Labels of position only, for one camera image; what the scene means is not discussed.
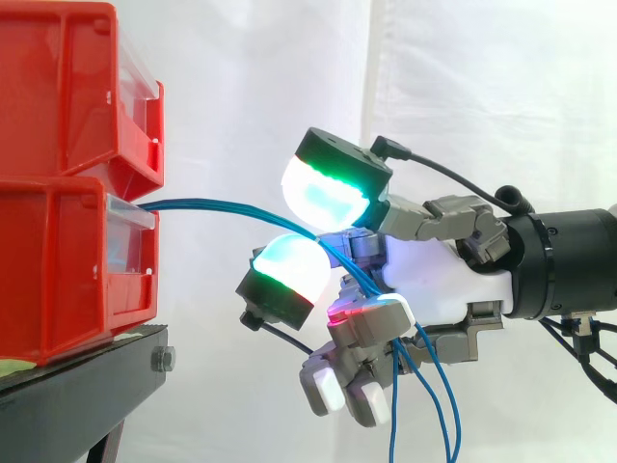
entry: black connector cable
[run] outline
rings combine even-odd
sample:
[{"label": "black connector cable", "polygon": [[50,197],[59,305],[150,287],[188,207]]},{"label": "black connector cable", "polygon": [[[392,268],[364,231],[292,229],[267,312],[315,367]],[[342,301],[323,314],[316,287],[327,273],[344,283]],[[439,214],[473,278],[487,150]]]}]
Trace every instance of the black connector cable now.
[{"label": "black connector cable", "polygon": [[268,333],[273,334],[274,336],[276,336],[276,337],[278,337],[278,338],[280,338],[282,340],[286,340],[291,345],[293,345],[294,347],[299,348],[300,350],[302,350],[307,355],[310,355],[313,352],[310,347],[302,344],[301,342],[299,342],[298,340],[296,340],[292,336],[289,336],[285,332],[281,331],[279,328],[275,328],[274,326],[272,326],[269,323],[263,323],[261,325],[261,329],[267,331]]},{"label": "black connector cable", "polygon": [[[596,386],[609,400],[617,404],[617,384],[610,379],[602,376],[595,368],[593,368],[589,362],[589,354],[578,353],[576,350],[570,346],[566,340],[563,339],[561,335],[559,335],[554,328],[561,330],[563,333],[566,333],[568,336],[576,337],[578,334],[569,326],[563,325],[559,322],[551,320],[550,318],[542,318],[540,320],[540,324],[553,336],[559,344],[566,349],[566,351],[572,355],[575,359],[578,360],[580,366],[584,373],[587,375],[589,380]],[[599,321],[592,320],[591,322],[592,334],[589,335],[591,337],[597,338],[600,335],[600,331],[609,331],[611,333],[617,333],[617,326],[611,325],[610,323],[601,323]],[[597,342],[597,348],[595,352],[611,363],[615,368],[617,368],[617,359],[607,354],[603,350],[599,348],[600,341]]]},{"label": "black connector cable", "polygon": [[534,212],[531,203],[515,186],[502,186],[496,191],[494,196],[490,195],[479,186],[471,183],[466,178],[458,175],[456,172],[450,171],[447,167],[435,161],[432,161],[431,159],[427,159],[426,157],[415,154],[409,148],[403,147],[402,145],[399,145],[398,143],[393,142],[386,137],[382,137],[381,135],[375,139],[375,142],[373,143],[373,146],[370,150],[373,154],[381,157],[384,160],[392,158],[401,159],[404,161],[413,161],[430,169],[433,169],[434,171],[437,171],[440,174],[443,174],[446,177],[449,177],[457,183],[465,186],[467,189],[475,193],[487,203],[496,205],[497,207],[505,210],[511,215],[524,215]]}]

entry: white curtain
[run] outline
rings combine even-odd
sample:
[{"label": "white curtain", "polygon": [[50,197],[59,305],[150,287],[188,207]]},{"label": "white curtain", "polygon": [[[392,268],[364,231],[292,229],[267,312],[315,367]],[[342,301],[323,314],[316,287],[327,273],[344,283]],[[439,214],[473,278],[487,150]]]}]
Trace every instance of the white curtain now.
[{"label": "white curtain", "polygon": [[[366,143],[389,136],[489,190],[516,184],[539,211],[617,203],[611,2],[114,3],[166,86],[166,186],[153,199],[246,202],[293,219],[281,175],[314,125]],[[466,193],[393,167],[393,191],[413,201]],[[314,417],[297,376],[304,355],[238,322],[251,250],[281,232],[163,213],[155,321],[170,324],[176,368],[128,418],[120,463],[387,461],[388,426],[363,429],[346,411]],[[328,340],[336,287],[333,277],[297,335],[313,348]],[[459,461],[615,461],[617,409],[540,326],[509,322],[479,348],[478,363],[446,369]],[[446,404],[434,369],[422,370]],[[413,377],[399,389],[397,461],[443,461],[431,400]]]}]

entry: screw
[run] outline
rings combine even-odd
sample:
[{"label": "screw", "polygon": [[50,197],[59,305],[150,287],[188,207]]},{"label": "screw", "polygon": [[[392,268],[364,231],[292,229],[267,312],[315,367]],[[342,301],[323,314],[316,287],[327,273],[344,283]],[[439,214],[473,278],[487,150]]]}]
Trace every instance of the screw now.
[{"label": "screw", "polygon": [[158,346],[152,352],[152,369],[154,371],[169,372],[175,367],[175,347]]}]

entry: red plastic bin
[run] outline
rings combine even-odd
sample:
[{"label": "red plastic bin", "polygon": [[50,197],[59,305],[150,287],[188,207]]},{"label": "red plastic bin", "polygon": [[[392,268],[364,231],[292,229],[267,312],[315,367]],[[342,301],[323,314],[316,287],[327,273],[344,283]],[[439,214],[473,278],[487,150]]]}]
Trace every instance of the red plastic bin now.
[{"label": "red plastic bin", "polygon": [[163,87],[104,3],[0,1],[0,175],[163,185]]},{"label": "red plastic bin", "polygon": [[156,316],[156,214],[96,178],[0,177],[0,216],[0,359],[44,365]]}]

